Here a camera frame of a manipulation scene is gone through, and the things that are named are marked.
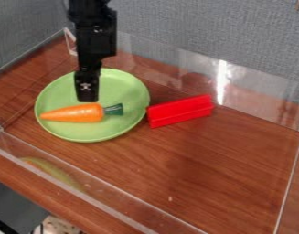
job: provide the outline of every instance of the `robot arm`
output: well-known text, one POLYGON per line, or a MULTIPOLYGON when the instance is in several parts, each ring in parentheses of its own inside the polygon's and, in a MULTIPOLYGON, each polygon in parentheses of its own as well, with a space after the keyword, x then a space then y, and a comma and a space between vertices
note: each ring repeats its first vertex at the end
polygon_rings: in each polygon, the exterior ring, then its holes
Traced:
POLYGON ((110 0, 69 0, 69 18, 77 26, 79 70, 75 89, 82 102, 99 98, 102 60, 117 55, 118 16, 110 0))

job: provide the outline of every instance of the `gray fabric wall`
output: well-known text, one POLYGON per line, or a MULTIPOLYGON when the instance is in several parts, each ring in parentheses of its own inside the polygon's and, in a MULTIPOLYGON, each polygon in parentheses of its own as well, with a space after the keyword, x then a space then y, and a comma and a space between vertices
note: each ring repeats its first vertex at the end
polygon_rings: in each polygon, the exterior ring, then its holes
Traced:
POLYGON ((61 0, 0 0, 0 68, 65 25, 61 0))
MULTIPOLYGON (((113 0, 111 5, 119 10, 123 32, 299 80, 296 1, 113 0)), ((161 51, 154 50, 137 52, 158 59, 161 51)))

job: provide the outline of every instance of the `green plate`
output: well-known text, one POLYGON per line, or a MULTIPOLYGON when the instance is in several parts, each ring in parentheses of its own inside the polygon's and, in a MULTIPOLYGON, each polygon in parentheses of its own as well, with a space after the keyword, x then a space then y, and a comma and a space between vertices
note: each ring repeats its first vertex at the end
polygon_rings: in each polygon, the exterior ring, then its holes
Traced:
POLYGON ((109 140, 131 130, 146 114, 150 93, 142 81, 131 74, 103 69, 101 77, 99 103, 107 107, 123 103, 123 116, 106 116, 102 122, 53 122, 39 118, 41 113, 81 104, 77 98, 74 73, 66 74, 42 91, 37 99, 37 119, 42 127, 55 136, 81 143, 109 140))

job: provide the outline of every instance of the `red toy block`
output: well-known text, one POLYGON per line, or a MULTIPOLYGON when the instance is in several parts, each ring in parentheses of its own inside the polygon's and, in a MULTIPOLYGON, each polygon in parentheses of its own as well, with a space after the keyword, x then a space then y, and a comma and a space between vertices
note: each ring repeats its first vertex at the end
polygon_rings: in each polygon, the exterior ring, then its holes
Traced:
POLYGON ((200 95, 153 105, 147 108, 150 128, 209 116, 213 109, 214 104, 210 95, 200 95))

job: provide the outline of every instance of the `wooden table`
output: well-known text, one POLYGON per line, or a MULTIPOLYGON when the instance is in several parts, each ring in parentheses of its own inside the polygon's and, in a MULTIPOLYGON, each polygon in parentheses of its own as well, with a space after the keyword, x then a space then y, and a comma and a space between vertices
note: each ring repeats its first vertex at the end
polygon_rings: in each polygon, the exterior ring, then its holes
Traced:
MULTIPOLYGON (((299 132, 288 128, 299 125, 299 106, 230 85, 226 100, 242 112, 218 105, 212 117, 155 130, 145 119, 111 141, 70 143, 41 128, 34 105, 47 84, 77 64, 65 40, 58 38, 0 74, 0 123, 6 132, 201 230, 273 233, 299 145, 299 132), (246 112, 260 101, 269 108, 254 117, 246 112), (278 108, 288 105, 289 110, 278 108)), ((106 66, 143 80, 151 103, 201 93, 217 96, 208 77, 137 55, 121 52, 106 66), (181 90, 151 81, 154 76, 181 79, 181 90)), ((89 233, 139 233, 77 193, 2 155, 0 181, 89 233)), ((93 189, 87 194, 94 196, 93 189)))

